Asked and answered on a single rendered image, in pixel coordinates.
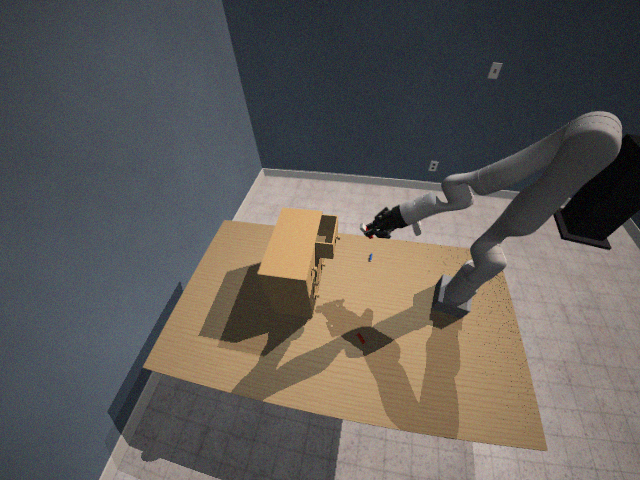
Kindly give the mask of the small wooden chest of drawers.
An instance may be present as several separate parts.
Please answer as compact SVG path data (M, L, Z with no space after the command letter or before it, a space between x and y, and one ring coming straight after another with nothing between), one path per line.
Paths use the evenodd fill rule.
M322 214L281 210L257 273L277 313L313 318L307 276Z

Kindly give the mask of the red rectangular block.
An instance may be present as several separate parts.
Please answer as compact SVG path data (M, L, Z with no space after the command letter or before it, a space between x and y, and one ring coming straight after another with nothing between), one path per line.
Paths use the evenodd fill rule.
M364 233L365 231L367 231L367 230L369 230L369 229L364 225L364 223L362 223L362 224L360 224L360 230ZM370 237L368 237L368 238L369 238L369 239L372 239L372 238L373 238L373 235L372 235L372 236L370 236Z

